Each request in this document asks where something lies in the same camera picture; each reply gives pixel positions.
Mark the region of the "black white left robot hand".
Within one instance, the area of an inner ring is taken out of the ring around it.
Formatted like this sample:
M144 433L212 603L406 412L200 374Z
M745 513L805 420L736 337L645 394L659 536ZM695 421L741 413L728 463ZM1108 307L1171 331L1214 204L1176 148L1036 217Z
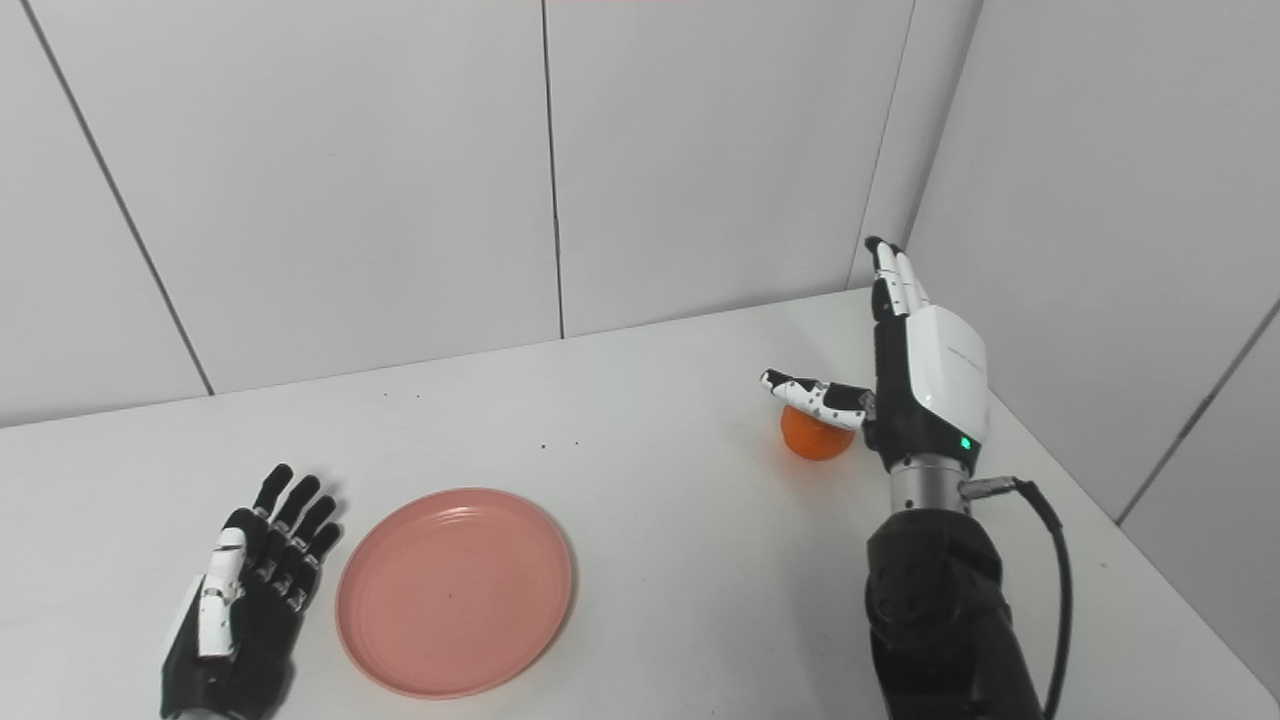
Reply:
M328 553L337 500L282 462L219 530L160 669L161 719L270 719Z

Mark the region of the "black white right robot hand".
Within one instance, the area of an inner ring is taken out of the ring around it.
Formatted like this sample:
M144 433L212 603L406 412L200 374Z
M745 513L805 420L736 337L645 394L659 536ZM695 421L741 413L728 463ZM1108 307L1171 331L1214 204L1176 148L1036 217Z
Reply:
M955 461L974 477L989 434L986 345L956 313L933 304L909 256L878 236L870 287L876 384L846 386L776 369L760 383L814 420L860 434L888 470L922 456Z

